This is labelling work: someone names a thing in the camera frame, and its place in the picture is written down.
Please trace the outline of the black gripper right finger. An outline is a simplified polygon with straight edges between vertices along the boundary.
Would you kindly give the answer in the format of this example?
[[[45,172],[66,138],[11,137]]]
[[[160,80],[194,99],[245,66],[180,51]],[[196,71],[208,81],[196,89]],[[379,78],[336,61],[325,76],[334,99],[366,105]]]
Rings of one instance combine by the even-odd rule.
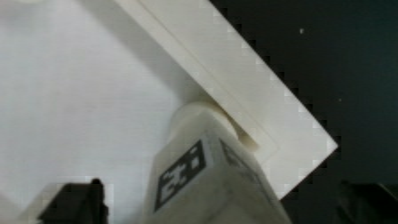
[[[336,224],[398,224],[398,184],[341,182]]]

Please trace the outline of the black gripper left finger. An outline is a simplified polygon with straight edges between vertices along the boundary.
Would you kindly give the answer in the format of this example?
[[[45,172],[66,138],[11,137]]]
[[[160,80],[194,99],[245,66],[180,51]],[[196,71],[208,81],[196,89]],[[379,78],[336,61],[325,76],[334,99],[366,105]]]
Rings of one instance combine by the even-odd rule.
[[[62,186],[39,221],[41,224],[109,224],[105,185],[100,179]]]

